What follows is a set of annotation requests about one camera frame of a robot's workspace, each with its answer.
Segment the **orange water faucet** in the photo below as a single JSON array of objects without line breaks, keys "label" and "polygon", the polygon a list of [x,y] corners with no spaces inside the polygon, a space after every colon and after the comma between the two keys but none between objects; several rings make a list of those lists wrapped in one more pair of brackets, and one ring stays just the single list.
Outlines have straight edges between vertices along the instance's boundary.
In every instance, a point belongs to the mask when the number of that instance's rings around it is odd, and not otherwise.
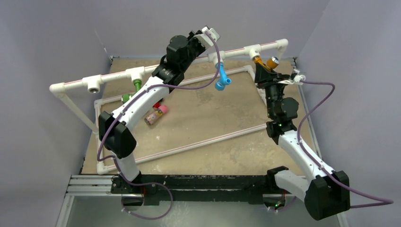
[{"label": "orange water faucet", "polygon": [[268,58],[266,62],[263,62],[263,60],[260,56],[255,56],[255,57],[253,57],[253,62],[255,64],[262,65],[264,68],[266,68],[269,71],[274,70],[279,65],[279,59],[275,56]]}]

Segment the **white PVC pipe frame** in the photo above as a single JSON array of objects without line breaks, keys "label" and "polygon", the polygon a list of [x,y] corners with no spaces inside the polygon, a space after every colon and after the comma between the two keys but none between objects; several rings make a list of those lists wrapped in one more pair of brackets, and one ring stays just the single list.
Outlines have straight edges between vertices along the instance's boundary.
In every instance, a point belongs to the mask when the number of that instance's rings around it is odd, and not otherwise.
[{"label": "white PVC pipe frame", "polygon": [[[260,52],[265,51],[265,50],[271,50],[271,49],[277,49],[278,51],[278,57],[281,57],[282,54],[286,51],[288,46],[288,40],[287,39],[280,39],[276,40],[271,43],[266,43],[266,44],[254,44],[254,45],[249,45],[245,46],[240,49],[236,50],[230,50],[230,51],[216,51],[213,53],[210,53],[205,56],[200,56],[197,57],[194,61],[193,64],[200,64],[200,63],[205,63],[205,62],[211,62],[215,65],[220,64],[223,62],[225,58],[232,58],[232,57],[237,57],[237,56],[242,56],[242,55],[248,55],[250,56],[251,59],[255,56],[259,56]],[[111,73],[111,74],[106,74],[106,75],[94,75],[90,77],[85,77],[82,78],[81,80],[76,80],[76,81],[71,81],[71,82],[62,82],[62,83],[56,83],[52,84],[49,87],[49,90],[52,92],[52,94],[59,98],[86,126],[88,126],[91,131],[92,131],[92,138],[93,139],[99,139],[99,127],[100,123],[98,120],[95,122],[92,122],[77,106],[76,104],[67,96],[67,91],[73,90],[76,88],[80,87],[87,87],[89,92],[94,92],[97,93],[100,90],[100,85],[110,82],[110,81],[115,81],[119,79],[127,79],[130,78],[132,82],[136,79],[141,79],[143,76],[147,73],[152,72],[153,70],[156,69],[156,65],[153,66],[148,66],[148,67],[136,67],[136,68],[130,68],[125,71],[121,72],[116,72],[116,73]],[[246,65],[241,68],[235,68],[232,70],[228,70],[226,73],[227,75],[230,74],[235,74],[235,73],[241,73],[241,72],[247,72],[249,73],[250,76],[254,76],[254,71],[252,70],[251,66]],[[206,76],[201,76],[193,79],[187,79],[183,80],[182,82],[179,83],[180,87],[183,87],[185,85],[193,84],[193,83],[198,83],[202,81],[214,81],[219,78],[218,72],[215,75],[206,75]],[[131,103],[130,101],[124,103],[121,107],[117,109],[117,113],[123,113],[122,119],[128,120],[129,122],[139,121],[140,114],[144,112],[144,107],[149,106],[151,101],[155,101],[156,97],[161,97],[164,98],[167,96],[167,89],[162,86],[162,81],[160,79],[154,79],[154,78],[149,78],[146,83],[144,83],[141,87],[141,89],[135,94],[135,97],[137,98],[137,101],[134,103]],[[168,155],[176,154],[179,152],[184,152],[188,151],[193,148],[200,148],[203,146],[206,146],[208,144],[213,144],[218,141],[224,141],[227,139],[231,139],[240,135],[246,135],[251,132],[256,132],[261,130],[261,126],[255,126],[251,127],[245,130],[241,131],[236,131],[233,133],[229,133],[227,135],[223,135],[220,137],[212,138],[209,140],[197,142],[188,146],[184,147],[179,147],[167,151],[163,151],[161,153],[157,153],[154,156],[150,157],[142,157],[137,159],[136,163],[144,163],[148,162],[151,160],[155,160],[157,158],[162,158],[166,157]]]}]

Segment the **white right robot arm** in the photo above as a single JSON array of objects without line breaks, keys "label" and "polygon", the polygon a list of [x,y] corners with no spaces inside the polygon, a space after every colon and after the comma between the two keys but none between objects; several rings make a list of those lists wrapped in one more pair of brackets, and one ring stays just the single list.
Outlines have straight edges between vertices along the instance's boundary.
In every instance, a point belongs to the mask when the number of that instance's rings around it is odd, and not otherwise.
[{"label": "white right robot arm", "polygon": [[350,194],[338,185],[349,186],[349,177],[344,171],[335,171],[321,160],[304,142],[300,130],[293,124],[298,117],[299,103],[292,97],[284,96],[284,88],[293,79],[304,76],[294,70],[282,74],[263,64],[255,65],[254,82],[265,93],[267,113],[267,134],[284,149],[304,172],[305,177],[289,170],[274,169],[265,180],[270,192],[284,189],[304,202],[305,208],[315,220],[321,220],[350,209]]}]

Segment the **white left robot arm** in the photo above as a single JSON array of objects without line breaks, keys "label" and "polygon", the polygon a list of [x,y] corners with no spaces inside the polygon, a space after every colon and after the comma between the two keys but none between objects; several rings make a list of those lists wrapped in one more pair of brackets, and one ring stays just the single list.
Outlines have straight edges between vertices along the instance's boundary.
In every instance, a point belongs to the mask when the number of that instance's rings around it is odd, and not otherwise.
[{"label": "white left robot arm", "polygon": [[128,193],[136,193],[142,185],[137,178],[140,171],[134,159],[137,142],[132,134],[142,116],[159,100],[165,98],[184,79],[184,73],[194,60],[210,47],[218,48],[219,34],[205,27],[189,36],[176,35],[166,47],[166,54],[153,70],[151,77],[125,104],[112,113],[98,117],[101,148],[111,151],[122,186]]}]

